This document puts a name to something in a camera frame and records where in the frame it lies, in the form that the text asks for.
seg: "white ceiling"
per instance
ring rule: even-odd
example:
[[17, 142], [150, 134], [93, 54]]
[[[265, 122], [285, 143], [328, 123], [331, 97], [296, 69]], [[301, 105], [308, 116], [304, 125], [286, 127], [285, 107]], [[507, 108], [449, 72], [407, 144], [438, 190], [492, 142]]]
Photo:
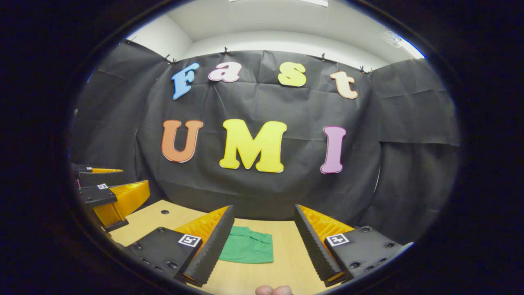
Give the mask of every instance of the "white ceiling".
[[380, 37], [386, 27], [342, 0], [329, 0], [327, 8], [298, 0], [194, 0], [168, 15], [193, 41], [246, 31], [290, 31], [337, 40], [390, 63], [412, 58]]

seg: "black fabric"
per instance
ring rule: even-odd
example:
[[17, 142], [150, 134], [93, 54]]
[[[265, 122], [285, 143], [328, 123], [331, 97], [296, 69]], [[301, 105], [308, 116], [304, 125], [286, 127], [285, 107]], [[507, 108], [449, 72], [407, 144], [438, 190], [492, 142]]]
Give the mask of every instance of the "black fabric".
[[[226, 61], [242, 65], [240, 79], [209, 80], [209, 72]], [[303, 87], [279, 83], [279, 66], [286, 61], [305, 66]], [[200, 67], [194, 71], [191, 90], [173, 100], [171, 77], [194, 62]], [[352, 89], [358, 92], [357, 99], [339, 95], [330, 78], [336, 71], [355, 79]], [[172, 66], [146, 48], [122, 44], [93, 74], [78, 109], [72, 160], [122, 168], [136, 180], [149, 179], [148, 202], [165, 198], [205, 212], [235, 205], [236, 217], [267, 220], [292, 220], [294, 204], [302, 204], [350, 225], [366, 222], [399, 242], [416, 236], [436, 216], [421, 207], [440, 210], [458, 164], [453, 156], [454, 147], [460, 145], [454, 104], [425, 60], [398, 62], [369, 75], [338, 62], [276, 51], [211, 54]], [[285, 123], [284, 171], [263, 173], [242, 165], [237, 170], [221, 168], [226, 139], [222, 123], [227, 119], [244, 120], [253, 137], [267, 121]], [[170, 162], [162, 155], [166, 120], [204, 123], [195, 154], [186, 163]], [[342, 146], [344, 169], [337, 174], [320, 172], [326, 154], [323, 128], [328, 125], [347, 132]], [[174, 144], [177, 150], [184, 148], [186, 136], [182, 126]], [[394, 143], [406, 148], [392, 153]], [[414, 152], [435, 145], [444, 146], [440, 154]], [[396, 162], [399, 166], [391, 167]], [[402, 168], [403, 181], [393, 181], [395, 171], [406, 165], [419, 168]], [[379, 170], [382, 180], [374, 196]], [[421, 171], [435, 178], [426, 177], [425, 183], [404, 189], [404, 180], [416, 178], [413, 173]], [[401, 199], [381, 193], [386, 184], [389, 190], [407, 195]], [[405, 199], [414, 204], [384, 208], [378, 216], [369, 213], [376, 202], [389, 197], [394, 198], [389, 200], [391, 206]], [[428, 207], [427, 199], [436, 201]], [[424, 223], [381, 224], [397, 215], [423, 215]]]

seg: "wooden table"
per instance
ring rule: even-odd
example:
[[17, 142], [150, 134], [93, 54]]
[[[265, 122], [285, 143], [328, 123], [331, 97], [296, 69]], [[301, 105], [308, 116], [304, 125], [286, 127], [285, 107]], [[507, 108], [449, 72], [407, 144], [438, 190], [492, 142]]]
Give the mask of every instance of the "wooden table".
[[[162, 214], [162, 210], [169, 211], [169, 214]], [[204, 214], [168, 201], [158, 201], [127, 216], [129, 224], [112, 231], [111, 235], [116, 242], [128, 246], [157, 227], [175, 229]], [[289, 285], [294, 295], [308, 295], [334, 287], [326, 288], [319, 279], [293, 221], [236, 218], [234, 226], [247, 226], [252, 231], [271, 234], [274, 262], [239, 264], [219, 260], [208, 283], [198, 289], [216, 295], [251, 295], [259, 286], [276, 288]]]

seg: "yellow soft gripper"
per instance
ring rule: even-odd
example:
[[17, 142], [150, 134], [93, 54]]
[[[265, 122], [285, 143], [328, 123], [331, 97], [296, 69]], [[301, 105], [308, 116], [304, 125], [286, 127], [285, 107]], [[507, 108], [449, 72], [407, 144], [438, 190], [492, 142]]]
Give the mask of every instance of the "yellow soft gripper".
[[316, 235], [319, 237], [320, 241], [328, 252], [329, 249], [324, 243], [326, 237], [346, 233], [354, 229], [349, 225], [346, 225], [315, 210], [309, 209], [302, 205], [299, 205], [299, 207], [302, 209], [302, 212], [304, 212], [304, 216], [308, 219], [309, 224], [311, 224], [311, 227], [313, 227]]
[[93, 168], [92, 173], [123, 172], [121, 169]]
[[[201, 237], [202, 246], [200, 246], [200, 249], [202, 249], [228, 207], [229, 206], [225, 206], [215, 211], [211, 211], [202, 217], [199, 217], [189, 223], [182, 225], [179, 228], [176, 228], [175, 231], [187, 235]], [[198, 251], [195, 253], [195, 257], [197, 256], [198, 252], [200, 252], [200, 249], [198, 249]]]
[[116, 195], [117, 202], [93, 208], [102, 224], [107, 227], [124, 221], [149, 198], [149, 182], [147, 180], [118, 186], [109, 189]]

